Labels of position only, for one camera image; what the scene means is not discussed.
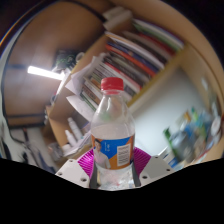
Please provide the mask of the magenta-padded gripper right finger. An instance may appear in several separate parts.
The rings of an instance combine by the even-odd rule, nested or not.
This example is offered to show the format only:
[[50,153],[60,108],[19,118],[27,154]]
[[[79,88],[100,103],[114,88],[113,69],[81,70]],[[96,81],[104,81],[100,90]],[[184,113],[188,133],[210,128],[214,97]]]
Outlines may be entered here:
[[174,170],[159,156],[150,156],[135,147],[132,172],[135,187],[139,188],[174,173]]

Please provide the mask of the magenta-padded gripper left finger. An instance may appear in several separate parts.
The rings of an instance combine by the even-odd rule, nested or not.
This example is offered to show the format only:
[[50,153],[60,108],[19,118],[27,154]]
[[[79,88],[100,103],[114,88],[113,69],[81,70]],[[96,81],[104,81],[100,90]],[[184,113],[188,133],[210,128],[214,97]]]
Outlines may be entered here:
[[93,150],[87,151],[78,159],[68,159],[56,176],[84,188],[96,189],[97,168],[94,164]]

